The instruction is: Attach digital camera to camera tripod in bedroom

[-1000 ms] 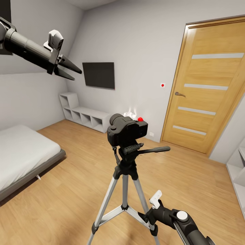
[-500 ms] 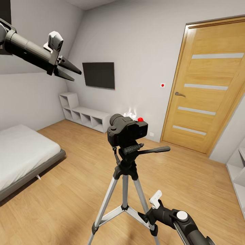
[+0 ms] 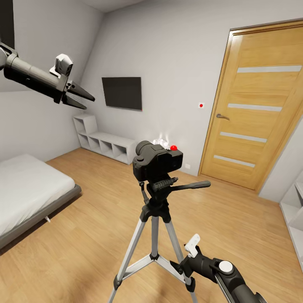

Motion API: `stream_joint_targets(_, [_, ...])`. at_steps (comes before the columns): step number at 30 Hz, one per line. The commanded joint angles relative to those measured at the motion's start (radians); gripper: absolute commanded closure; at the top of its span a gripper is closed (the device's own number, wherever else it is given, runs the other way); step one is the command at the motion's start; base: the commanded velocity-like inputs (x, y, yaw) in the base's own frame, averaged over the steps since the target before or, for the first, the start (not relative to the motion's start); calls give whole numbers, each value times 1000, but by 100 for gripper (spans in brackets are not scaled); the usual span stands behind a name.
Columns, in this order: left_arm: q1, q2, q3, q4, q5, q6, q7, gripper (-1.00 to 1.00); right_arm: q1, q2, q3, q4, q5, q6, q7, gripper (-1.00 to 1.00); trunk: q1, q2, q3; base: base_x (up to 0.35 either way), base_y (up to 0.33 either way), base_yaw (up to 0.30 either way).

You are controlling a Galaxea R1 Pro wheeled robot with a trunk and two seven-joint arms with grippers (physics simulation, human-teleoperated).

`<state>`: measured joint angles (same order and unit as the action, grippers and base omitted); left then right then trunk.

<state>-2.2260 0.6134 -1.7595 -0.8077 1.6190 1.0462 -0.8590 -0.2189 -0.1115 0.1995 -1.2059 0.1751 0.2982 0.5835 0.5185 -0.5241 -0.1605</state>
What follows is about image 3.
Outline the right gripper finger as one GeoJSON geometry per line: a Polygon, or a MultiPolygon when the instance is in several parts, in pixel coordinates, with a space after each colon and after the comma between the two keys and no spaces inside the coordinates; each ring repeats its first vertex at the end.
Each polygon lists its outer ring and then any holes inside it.
{"type": "Polygon", "coordinates": [[[173,262],[173,261],[170,260],[170,264],[172,265],[172,267],[173,267],[180,275],[183,274],[184,271],[183,271],[183,269],[182,269],[182,267],[181,267],[181,263],[178,264],[178,263],[175,263],[175,262],[173,262]]]}

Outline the camera tripod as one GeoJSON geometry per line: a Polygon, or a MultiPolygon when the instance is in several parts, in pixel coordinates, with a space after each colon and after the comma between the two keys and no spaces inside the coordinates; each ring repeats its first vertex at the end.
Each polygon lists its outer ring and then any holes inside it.
{"type": "Polygon", "coordinates": [[[181,280],[186,285],[187,290],[190,292],[193,302],[198,303],[194,292],[196,286],[195,278],[194,277],[188,278],[184,272],[182,275],[180,275],[172,267],[170,262],[165,258],[163,258],[158,253],[159,216],[162,217],[163,222],[165,223],[175,254],[180,264],[184,260],[184,257],[173,227],[173,223],[171,221],[171,216],[169,213],[170,209],[168,207],[169,203],[167,202],[167,197],[172,191],[205,188],[211,186],[211,183],[209,181],[200,181],[200,182],[191,183],[189,185],[172,186],[177,180],[178,177],[171,178],[168,174],[164,174],[156,178],[149,179],[148,180],[149,183],[146,185],[146,189],[151,195],[150,199],[147,197],[147,194],[144,191],[144,182],[139,182],[139,186],[141,187],[141,191],[144,197],[145,205],[142,207],[140,219],[138,221],[136,230],[129,244],[128,250],[125,254],[125,258],[122,262],[121,268],[113,281],[114,288],[111,292],[108,303],[112,303],[116,295],[117,289],[121,285],[123,280],[127,279],[128,277],[138,272],[145,266],[151,264],[152,262],[157,262],[165,270],[167,270],[169,273],[171,273],[176,278],[181,280]],[[150,216],[151,216],[151,225],[152,225],[151,226],[152,228],[151,253],[128,267],[128,264],[134,253],[136,245],[140,239],[144,226],[150,216]]]}

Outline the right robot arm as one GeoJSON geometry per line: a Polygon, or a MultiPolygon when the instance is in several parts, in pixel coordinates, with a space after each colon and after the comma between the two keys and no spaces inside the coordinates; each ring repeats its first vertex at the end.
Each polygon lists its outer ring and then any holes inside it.
{"type": "Polygon", "coordinates": [[[232,262],[204,256],[197,245],[199,242],[200,237],[195,234],[184,245],[184,249],[189,252],[184,260],[180,264],[170,260],[170,264],[180,275],[184,272],[189,278],[195,271],[218,283],[228,303],[267,303],[258,292],[254,294],[251,291],[232,262]]]}

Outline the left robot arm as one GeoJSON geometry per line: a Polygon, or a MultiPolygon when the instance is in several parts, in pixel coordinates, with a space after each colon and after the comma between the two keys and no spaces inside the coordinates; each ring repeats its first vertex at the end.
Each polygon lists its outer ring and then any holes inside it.
{"type": "Polygon", "coordinates": [[[27,86],[42,94],[52,97],[54,102],[86,110],[86,106],[66,95],[70,92],[77,96],[94,101],[94,97],[82,89],[75,82],[68,82],[73,63],[68,56],[62,54],[56,58],[56,63],[50,73],[27,63],[9,46],[0,42],[0,69],[4,69],[4,76],[27,86]]]}

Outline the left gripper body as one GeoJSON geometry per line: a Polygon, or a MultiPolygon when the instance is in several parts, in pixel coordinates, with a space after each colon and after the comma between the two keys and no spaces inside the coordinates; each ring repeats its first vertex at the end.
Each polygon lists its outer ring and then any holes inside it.
{"type": "Polygon", "coordinates": [[[54,102],[61,101],[61,97],[67,84],[68,77],[64,74],[60,78],[46,72],[45,70],[32,65],[28,71],[25,84],[28,88],[39,91],[42,94],[52,97],[54,102]]]}

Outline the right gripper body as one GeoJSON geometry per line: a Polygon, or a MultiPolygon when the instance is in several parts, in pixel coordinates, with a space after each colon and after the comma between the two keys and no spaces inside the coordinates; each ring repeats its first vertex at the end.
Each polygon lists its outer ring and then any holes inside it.
{"type": "Polygon", "coordinates": [[[195,258],[186,256],[184,260],[181,262],[181,267],[185,273],[185,275],[189,278],[191,274],[195,271],[199,273],[200,275],[204,276],[203,274],[203,269],[202,269],[202,264],[203,261],[206,259],[206,256],[204,256],[201,253],[201,250],[199,246],[195,247],[198,251],[198,254],[196,255],[195,258]]]}

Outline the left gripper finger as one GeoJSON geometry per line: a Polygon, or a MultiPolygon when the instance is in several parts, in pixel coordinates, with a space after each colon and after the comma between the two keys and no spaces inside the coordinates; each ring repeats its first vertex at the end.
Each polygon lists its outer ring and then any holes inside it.
{"type": "Polygon", "coordinates": [[[83,97],[85,99],[94,101],[94,97],[91,94],[89,94],[87,91],[82,89],[79,85],[77,85],[73,81],[67,82],[67,84],[65,85],[63,95],[65,95],[66,92],[70,92],[70,93],[75,94],[77,96],[80,96],[80,97],[83,97]]]}
{"type": "Polygon", "coordinates": [[[65,95],[62,94],[61,101],[63,104],[74,106],[78,109],[82,109],[83,111],[86,110],[86,106],[82,105],[80,102],[74,100],[73,98],[67,96],[66,94],[65,95]]]}

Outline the digital camera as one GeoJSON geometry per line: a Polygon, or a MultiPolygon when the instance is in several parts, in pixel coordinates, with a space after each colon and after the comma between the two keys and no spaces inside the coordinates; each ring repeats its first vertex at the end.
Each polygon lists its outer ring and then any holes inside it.
{"type": "Polygon", "coordinates": [[[138,182],[168,174],[182,167],[183,153],[177,146],[165,149],[161,144],[142,141],[136,147],[133,159],[133,174],[138,182]]]}

